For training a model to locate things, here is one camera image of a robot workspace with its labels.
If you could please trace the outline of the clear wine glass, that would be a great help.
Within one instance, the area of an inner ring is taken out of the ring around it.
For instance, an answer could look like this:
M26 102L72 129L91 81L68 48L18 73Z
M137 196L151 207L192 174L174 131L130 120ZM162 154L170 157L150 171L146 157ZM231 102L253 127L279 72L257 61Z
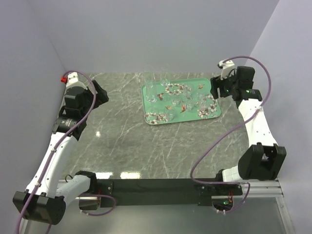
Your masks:
M157 101L157 90L156 83L154 81L149 81L146 84L146 100L148 102L147 105L147 113L155 113L156 112L156 101Z

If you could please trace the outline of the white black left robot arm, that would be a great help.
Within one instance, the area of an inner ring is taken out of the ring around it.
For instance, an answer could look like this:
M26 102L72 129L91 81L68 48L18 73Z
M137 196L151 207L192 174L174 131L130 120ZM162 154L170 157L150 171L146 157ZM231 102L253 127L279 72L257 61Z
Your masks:
M65 185L58 187L58 183L64 164L86 127L88 115L109 98L95 80L91 89L76 78L65 84L64 105L54 122L44 159L25 191L14 194L19 219L57 225L76 197L98 192L97 177L92 172L79 171Z

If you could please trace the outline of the tall clear champagne flute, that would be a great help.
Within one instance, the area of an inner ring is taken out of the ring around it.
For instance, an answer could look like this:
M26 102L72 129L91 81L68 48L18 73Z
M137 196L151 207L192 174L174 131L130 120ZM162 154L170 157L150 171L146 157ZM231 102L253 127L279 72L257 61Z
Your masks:
M155 75L154 75L154 69L152 66L146 65L144 67L143 78L144 78L145 86L147 88L155 87Z

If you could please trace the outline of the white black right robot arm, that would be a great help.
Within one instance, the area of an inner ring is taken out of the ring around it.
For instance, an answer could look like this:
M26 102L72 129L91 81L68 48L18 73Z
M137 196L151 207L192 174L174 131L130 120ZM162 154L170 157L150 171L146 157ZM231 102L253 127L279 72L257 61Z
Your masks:
M286 148L279 146L271 134L264 110L262 95L253 89L255 70L233 63L219 66L221 74L211 78L211 94L215 99L231 96L245 121L249 147L238 165L222 170L222 178L214 188L225 195L231 182L243 180L275 180L286 157Z

